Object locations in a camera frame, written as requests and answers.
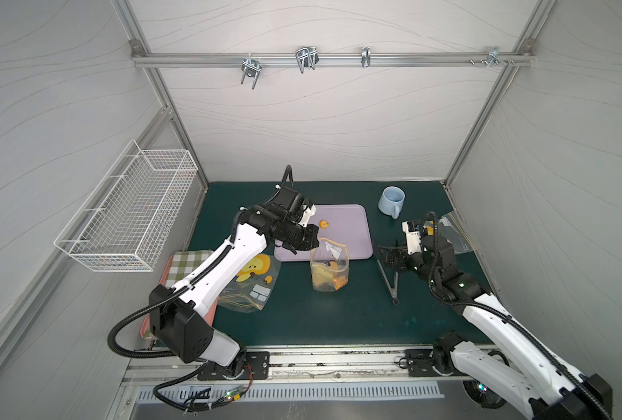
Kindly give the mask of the clear resealable bag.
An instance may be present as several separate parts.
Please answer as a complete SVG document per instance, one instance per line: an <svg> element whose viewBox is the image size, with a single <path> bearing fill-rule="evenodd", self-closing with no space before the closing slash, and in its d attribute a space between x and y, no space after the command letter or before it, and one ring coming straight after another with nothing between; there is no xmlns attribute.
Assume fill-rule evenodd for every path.
<svg viewBox="0 0 622 420"><path fill-rule="evenodd" d="M423 226L427 234L433 237L432 247L434 250L439 248L443 242L447 242L453 247L456 255L475 251L475 245L461 226L460 217L456 211L448 212L442 216L427 216Z"/></svg>

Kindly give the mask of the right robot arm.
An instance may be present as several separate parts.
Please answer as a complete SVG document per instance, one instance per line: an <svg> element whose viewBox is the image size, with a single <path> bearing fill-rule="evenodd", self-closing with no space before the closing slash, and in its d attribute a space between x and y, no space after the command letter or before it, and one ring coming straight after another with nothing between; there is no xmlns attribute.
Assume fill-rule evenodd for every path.
<svg viewBox="0 0 622 420"><path fill-rule="evenodd" d="M597 374L583 374L565 362L517 321L476 278L458 267L452 243L428 212L404 222L404 246L380 246L379 269L412 272L432 296L488 337L485 351L456 332L437 339L429 353L408 353L400 366L411 376L430 369L439 376L467 376L466 394L484 409L506 404L527 419L610 419L614 393Z"/></svg>

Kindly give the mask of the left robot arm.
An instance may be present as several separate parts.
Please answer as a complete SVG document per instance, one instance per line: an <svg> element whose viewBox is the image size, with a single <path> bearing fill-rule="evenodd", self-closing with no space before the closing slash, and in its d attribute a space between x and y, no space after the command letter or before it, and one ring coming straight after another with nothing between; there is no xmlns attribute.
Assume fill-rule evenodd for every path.
<svg viewBox="0 0 622 420"><path fill-rule="evenodd" d="M313 202L295 190L293 169L287 166L270 198L239 209L229 236L206 261L172 287L155 287L148 306L111 329L106 339L109 349L129 359L176 356L184 363L213 364L230 379L246 374L252 380L246 347L216 330L205 317L239 271L268 247L279 244L294 254L317 248L319 229L309 221L315 212ZM144 316L166 350L135 351L118 343L120 331Z"/></svg>

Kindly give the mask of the resealable bag table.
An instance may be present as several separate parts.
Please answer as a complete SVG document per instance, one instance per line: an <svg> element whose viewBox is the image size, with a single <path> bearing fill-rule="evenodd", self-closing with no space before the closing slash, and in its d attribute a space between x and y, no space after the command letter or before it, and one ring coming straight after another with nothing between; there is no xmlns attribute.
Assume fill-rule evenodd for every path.
<svg viewBox="0 0 622 420"><path fill-rule="evenodd" d="M309 254L313 289L317 292L336 292L349 283L348 248L327 238Z"/></svg>

